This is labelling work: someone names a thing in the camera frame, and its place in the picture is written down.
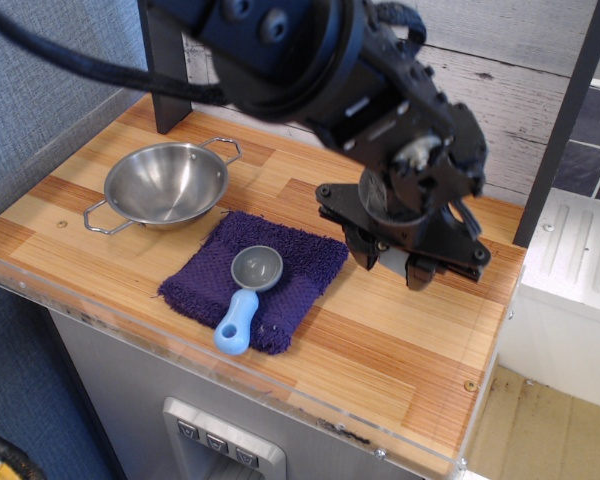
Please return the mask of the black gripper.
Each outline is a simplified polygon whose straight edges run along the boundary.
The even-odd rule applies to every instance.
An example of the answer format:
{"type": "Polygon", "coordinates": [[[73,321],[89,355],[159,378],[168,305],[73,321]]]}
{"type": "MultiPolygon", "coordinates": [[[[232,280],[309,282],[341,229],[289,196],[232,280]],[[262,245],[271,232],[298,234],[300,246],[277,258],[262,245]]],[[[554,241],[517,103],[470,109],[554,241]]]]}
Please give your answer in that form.
{"type": "Polygon", "coordinates": [[[388,189],[367,171],[357,184],[320,185],[316,199],[320,215],[342,227],[350,254],[365,270],[388,248],[408,253],[405,277],[412,291],[426,289],[448,270],[477,282],[491,261],[478,221],[460,200],[419,217],[389,212],[388,189]]]}

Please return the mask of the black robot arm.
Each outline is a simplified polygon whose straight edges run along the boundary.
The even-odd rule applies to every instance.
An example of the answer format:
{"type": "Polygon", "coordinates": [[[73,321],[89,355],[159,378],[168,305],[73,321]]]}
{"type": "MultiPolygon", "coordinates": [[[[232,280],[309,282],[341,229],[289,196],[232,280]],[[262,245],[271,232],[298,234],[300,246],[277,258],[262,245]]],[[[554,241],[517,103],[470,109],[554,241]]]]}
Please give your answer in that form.
{"type": "Polygon", "coordinates": [[[465,206],[485,182],[487,145],[472,111],[437,89],[417,55],[410,8],[370,1],[154,1],[206,46],[220,89],[242,113],[295,122],[361,164],[355,184],[316,190],[356,262],[386,253],[408,288],[453,271],[478,280],[491,259],[465,206]]]}

